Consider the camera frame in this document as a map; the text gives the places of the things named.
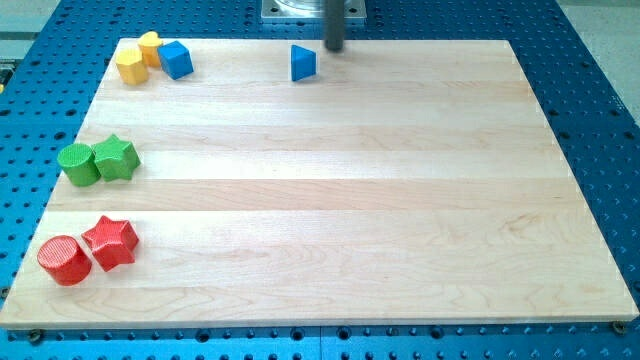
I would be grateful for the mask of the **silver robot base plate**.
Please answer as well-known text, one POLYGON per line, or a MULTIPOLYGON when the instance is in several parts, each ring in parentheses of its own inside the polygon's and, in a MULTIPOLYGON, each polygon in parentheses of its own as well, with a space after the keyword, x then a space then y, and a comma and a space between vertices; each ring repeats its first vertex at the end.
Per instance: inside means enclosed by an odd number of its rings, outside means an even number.
MULTIPOLYGON (((259 5, 265 23, 318 23, 323 19, 324 0, 260 0, 259 5)), ((365 0, 343 0, 343 5, 348 23, 366 21, 365 0)))

